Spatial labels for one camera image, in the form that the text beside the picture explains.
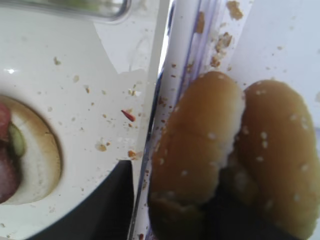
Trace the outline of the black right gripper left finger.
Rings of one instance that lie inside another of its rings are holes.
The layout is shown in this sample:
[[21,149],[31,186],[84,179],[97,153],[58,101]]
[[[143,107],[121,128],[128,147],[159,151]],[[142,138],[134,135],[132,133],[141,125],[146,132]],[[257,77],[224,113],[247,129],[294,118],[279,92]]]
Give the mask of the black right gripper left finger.
[[133,169],[121,160],[98,188],[33,240],[125,240],[134,208]]

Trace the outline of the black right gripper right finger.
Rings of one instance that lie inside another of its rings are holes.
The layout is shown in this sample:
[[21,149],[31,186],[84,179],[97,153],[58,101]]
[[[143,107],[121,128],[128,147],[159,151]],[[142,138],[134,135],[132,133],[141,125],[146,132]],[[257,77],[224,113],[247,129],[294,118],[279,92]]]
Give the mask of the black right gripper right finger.
[[219,171],[207,165],[200,175],[213,197],[204,208],[207,240],[308,238],[304,176],[294,168],[255,165]]

